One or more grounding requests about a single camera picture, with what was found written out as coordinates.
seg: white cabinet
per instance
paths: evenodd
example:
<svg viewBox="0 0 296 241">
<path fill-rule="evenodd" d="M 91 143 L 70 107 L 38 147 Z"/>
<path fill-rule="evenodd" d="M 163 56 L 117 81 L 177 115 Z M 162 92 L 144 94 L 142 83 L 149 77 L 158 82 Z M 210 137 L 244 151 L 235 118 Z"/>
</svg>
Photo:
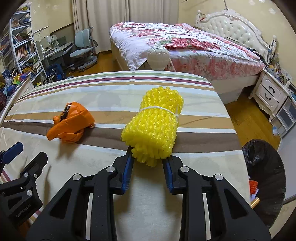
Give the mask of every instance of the white cabinet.
<svg viewBox="0 0 296 241">
<path fill-rule="evenodd" d="M 296 101 L 288 97 L 281 107 L 276 117 L 272 120 L 272 125 L 277 128 L 279 136 L 282 138 L 296 122 Z"/>
<path fill-rule="evenodd" d="M 264 69 L 249 99 L 256 100 L 259 107 L 270 116 L 269 122 L 271 122 L 288 96 L 288 89 Z"/>
</svg>

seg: white tufted headboard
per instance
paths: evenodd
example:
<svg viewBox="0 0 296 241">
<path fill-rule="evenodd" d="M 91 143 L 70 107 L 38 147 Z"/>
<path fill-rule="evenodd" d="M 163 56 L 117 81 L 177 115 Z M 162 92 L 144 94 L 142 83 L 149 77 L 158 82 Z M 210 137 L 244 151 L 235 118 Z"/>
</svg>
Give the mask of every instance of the white tufted headboard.
<svg viewBox="0 0 296 241">
<path fill-rule="evenodd" d="M 197 19 L 201 16 L 201 11 L 198 11 Z M 254 48 L 267 59 L 269 45 L 262 39 L 260 30 L 232 9 L 207 14 L 205 19 L 198 22 L 197 27 L 205 32 L 228 37 Z"/>
</svg>

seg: drawer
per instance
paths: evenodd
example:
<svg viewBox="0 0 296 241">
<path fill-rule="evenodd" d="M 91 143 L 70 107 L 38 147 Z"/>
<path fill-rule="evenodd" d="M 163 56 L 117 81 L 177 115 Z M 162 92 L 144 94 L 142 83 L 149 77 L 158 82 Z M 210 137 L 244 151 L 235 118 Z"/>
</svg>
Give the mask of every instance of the drawer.
<svg viewBox="0 0 296 241">
<path fill-rule="evenodd" d="M 272 94 L 275 99 L 278 99 L 280 95 L 284 94 L 283 90 L 277 84 L 275 84 L 274 81 L 268 77 L 268 75 L 263 77 L 261 84 L 268 90 L 270 94 Z"/>
<path fill-rule="evenodd" d="M 270 109 L 270 111 L 274 111 L 275 108 L 279 105 L 276 99 L 268 92 L 267 89 L 263 87 L 263 85 L 259 85 L 256 93 L 255 93 L 266 106 Z"/>
</svg>

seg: curtain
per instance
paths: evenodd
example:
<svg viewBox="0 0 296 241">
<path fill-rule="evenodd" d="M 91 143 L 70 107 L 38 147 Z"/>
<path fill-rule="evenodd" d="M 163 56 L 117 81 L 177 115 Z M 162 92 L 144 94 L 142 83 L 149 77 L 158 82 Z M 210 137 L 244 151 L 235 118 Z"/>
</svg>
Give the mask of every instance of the curtain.
<svg viewBox="0 0 296 241">
<path fill-rule="evenodd" d="M 116 23 L 176 24 L 179 0 L 72 0 L 72 9 L 75 32 L 94 27 L 98 53 L 111 49 L 109 30 Z"/>
<path fill-rule="evenodd" d="M 72 12 L 75 33 L 89 28 L 86 0 L 72 0 Z"/>
<path fill-rule="evenodd" d="M 92 36 L 99 46 L 96 52 L 111 49 L 109 30 L 120 22 L 128 22 L 128 0 L 87 0 L 89 25 L 93 26 Z"/>
<path fill-rule="evenodd" d="M 178 21 L 179 0 L 129 0 L 129 17 L 137 23 L 167 23 Z"/>
</svg>

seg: white string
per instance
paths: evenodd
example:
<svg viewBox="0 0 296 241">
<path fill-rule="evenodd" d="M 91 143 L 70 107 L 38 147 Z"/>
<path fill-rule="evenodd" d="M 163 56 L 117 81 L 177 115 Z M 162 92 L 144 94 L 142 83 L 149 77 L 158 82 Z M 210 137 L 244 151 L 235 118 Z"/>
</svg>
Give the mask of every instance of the white string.
<svg viewBox="0 0 296 241">
<path fill-rule="evenodd" d="M 139 113 L 141 111 L 143 111 L 143 110 L 146 110 L 146 109 L 162 109 L 162 110 L 166 110 L 169 113 L 171 113 L 172 115 L 174 115 L 177 118 L 177 121 L 179 121 L 179 115 L 178 114 L 175 114 L 174 112 L 172 112 L 172 111 L 170 111 L 170 110 L 168 110 L 168 109 L 166 109 L 164 107 L 157 106 L 157 105 L 155 105 L 155 106 L 148 106 L 148 107 L 142 108 L 142 109 L 139 110 Z"/>
</svg>

